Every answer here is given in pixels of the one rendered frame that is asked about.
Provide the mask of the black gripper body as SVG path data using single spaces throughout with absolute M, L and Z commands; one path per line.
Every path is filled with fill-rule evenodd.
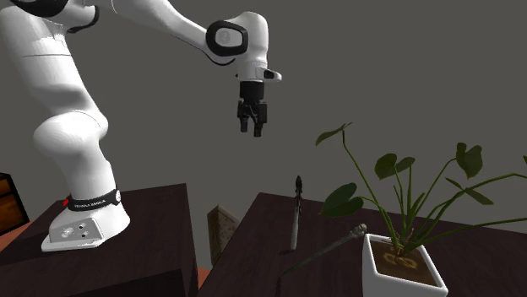
M 268 105 L 264 102 L 263 82 L 241 81 L 239 97 L 237 107 L 239 118 L 253 117 L 256 123 L 267 122 Z

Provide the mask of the beige stone slab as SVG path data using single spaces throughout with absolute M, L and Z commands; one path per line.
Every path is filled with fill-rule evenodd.
M 240 220 L 220 205 L 207 214 L 211 264 L 214 266 L 231 237 L 235 234 Z

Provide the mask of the grey stick with round knob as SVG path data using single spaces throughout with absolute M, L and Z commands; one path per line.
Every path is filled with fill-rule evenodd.
M 337 248 L 339 246 L 342 246 L 344 243 L 346 243 L 346 242 L 348 242 L 350 240 L 357 239 L 357 238 L 360 238 L 360 237 L 364 236 L 366 232 L 367 232 L 367 225 L 366 224 L 359 224 L 359 225 L 357 225 L 352 231 L 350 231 L 347 235 L 343 236 L 339 240 L 329 244 L 328 246 L 324 247 L 322 250 L 313 253 L 311 256 L 307 257 L 306 259 L 302 260 L 301 262 L 298 262 L 297 264 L 293 265 L 292 267 L 287 268 L 281 274 L 281 276 L 286 275 L 287 273 L 290 273 L 293 270 L 298 269 L 299 267 L 302 267 L 302 266 L 308 264 L 309 262 L 313 261 L 317 257 L 320 257 L 320 256 L 322 256 L 322 255 L 334 250 L 335 248 Z

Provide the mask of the dark wooden robot stand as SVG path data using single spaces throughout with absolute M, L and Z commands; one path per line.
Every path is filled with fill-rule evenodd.
M 196 297 L 198 274 L 183 184 L 122 194 L 131 219 L 102 245 L 41 251 L 54 202 L 3 251 L 0 297 Z

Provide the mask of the green plant in white pot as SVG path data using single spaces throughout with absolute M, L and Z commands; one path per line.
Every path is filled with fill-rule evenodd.
M 401 215 L 400 229 L 394 227 L 394 222 L 379 203 L 372 188 L 367 188 L 370 197 L 357 196 L 357 185 L 353 182 L 331 192 L 319 212 L 327 218 L 340 218 L 355 213 L 365 202 L 372 203 L 380 212 L 388 230 L 386 236 L 371 234 L 362 226 L 359 228 L 359 233 L 363 235 L 363 297 L 448 297 L 448 288 L 429 256 L 425 244 L 459 233 L 464 228 L 431 236 L 430 233 L 439 219 L 458 198 L 464 195 L 473 198 L 481 205 L 492 205 L 492 200 L 477 191 L 481 186 L 511 177 L 523 179 L 526 177 L 509 173 L 468 187 L 447 179 L 447 182 L 456 187 L 456 193 L 434 207 L 424 221 L 415 227 L 416 216 L 432 191 L 427 190 L 418 197 L 413 197 L 411 189 L 414 162 L 413 157 L 398 159 L 396 154 L 388 153 L 380 157 L 374 165 L 374 173 L 380 181 L 389 177 L 396 179 L 394 191 Z

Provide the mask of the brown wooden cabinet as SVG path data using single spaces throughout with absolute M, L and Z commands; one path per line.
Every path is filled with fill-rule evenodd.
M 0 172 L 0 236 L 29 222 L 12 176 Z

